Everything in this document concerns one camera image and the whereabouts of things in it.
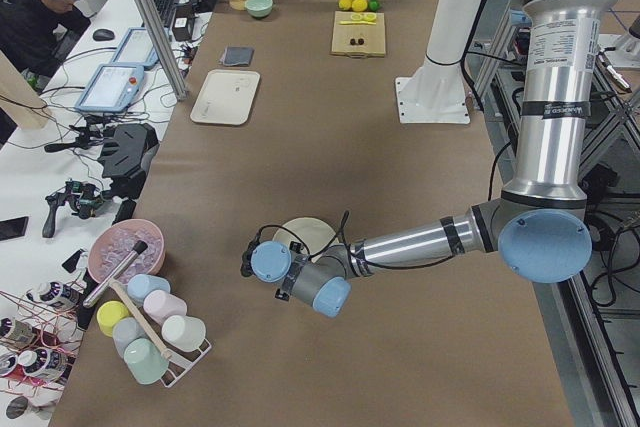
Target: pink mug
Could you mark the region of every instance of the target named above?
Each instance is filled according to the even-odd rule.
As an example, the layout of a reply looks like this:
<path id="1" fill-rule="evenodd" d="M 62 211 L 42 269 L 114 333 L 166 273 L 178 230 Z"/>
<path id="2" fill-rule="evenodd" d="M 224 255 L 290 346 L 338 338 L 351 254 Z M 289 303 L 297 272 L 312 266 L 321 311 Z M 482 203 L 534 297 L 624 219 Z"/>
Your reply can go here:
<path id="1" fill-rule="evenodd" d="M 187 303 L 164 290 L 154 290 L 147 295 L 143 309 L 158 325 L 172 315 L 187 315 Z"/>

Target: white pole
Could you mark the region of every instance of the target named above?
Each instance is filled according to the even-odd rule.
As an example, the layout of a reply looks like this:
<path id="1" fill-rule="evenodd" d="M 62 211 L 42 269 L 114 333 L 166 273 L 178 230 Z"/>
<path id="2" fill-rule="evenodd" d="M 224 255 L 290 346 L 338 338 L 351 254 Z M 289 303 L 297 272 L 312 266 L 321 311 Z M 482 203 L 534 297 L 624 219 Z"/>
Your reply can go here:
<path id="1" fill-rule="evenodd" d="M 401 123 L 469 123 L 458 61 L 480 1 L 438 1 L 424 64 L 413 77 L 396 79 Z"/>

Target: computer mouse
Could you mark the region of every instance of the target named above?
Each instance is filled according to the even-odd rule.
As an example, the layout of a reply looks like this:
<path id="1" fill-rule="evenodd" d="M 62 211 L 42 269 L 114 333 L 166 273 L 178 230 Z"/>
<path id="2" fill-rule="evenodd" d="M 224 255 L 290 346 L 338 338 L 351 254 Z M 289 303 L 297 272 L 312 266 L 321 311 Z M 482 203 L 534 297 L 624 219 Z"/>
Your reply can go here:
<path id="1" fill-rule="evenodd" d="M 98 29 L 93 33 L 93 40 L 96 42 L 102 42 L 103 40 L 113 40 L 116 38 L 116 34 L 113 33 L 113 30 L 109 29 Z"/>

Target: small fruit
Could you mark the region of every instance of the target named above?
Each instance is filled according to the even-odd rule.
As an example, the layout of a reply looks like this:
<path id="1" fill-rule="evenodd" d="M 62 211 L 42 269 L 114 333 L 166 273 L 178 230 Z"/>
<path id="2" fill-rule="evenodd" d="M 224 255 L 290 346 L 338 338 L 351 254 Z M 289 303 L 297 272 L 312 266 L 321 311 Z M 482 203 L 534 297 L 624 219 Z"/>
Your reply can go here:
<path id="1" fill-rule="evenodd" d="M 382 5 L 380 4 L 379 0 L 370 0 L 369 1 L 369 10 L 371 12 L 377 12 L 378 10 L 380 10 L 380 7 L 382 7 Z"/>
<path id="2" fill-rule="evenodd" d="M 338 7 L 340 8 L 340 10 L 349 10 L 351 9 L 352 3 L 353 3 L 353 0 L 339 0 Z"/>
<path id="3" fill-rule="evenodd" d="M 354 12 L 364 12 L 369 7 L 369 2 L 367 0 L 353 0 L 351 3 L 351 10 Z"/>

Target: computer keyboard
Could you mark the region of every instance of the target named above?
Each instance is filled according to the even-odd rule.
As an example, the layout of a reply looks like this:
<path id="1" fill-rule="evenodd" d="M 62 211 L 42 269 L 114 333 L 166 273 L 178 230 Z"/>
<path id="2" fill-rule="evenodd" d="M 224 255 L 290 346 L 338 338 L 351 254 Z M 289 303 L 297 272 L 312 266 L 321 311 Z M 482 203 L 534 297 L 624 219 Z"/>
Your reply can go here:
<path id="1" fill-rule="evenodd" d="M 162 23 L 166 28 L 170 29 L 176 12 L 176 0 L 153 0 L 153 2 L 156 4 Z"/>

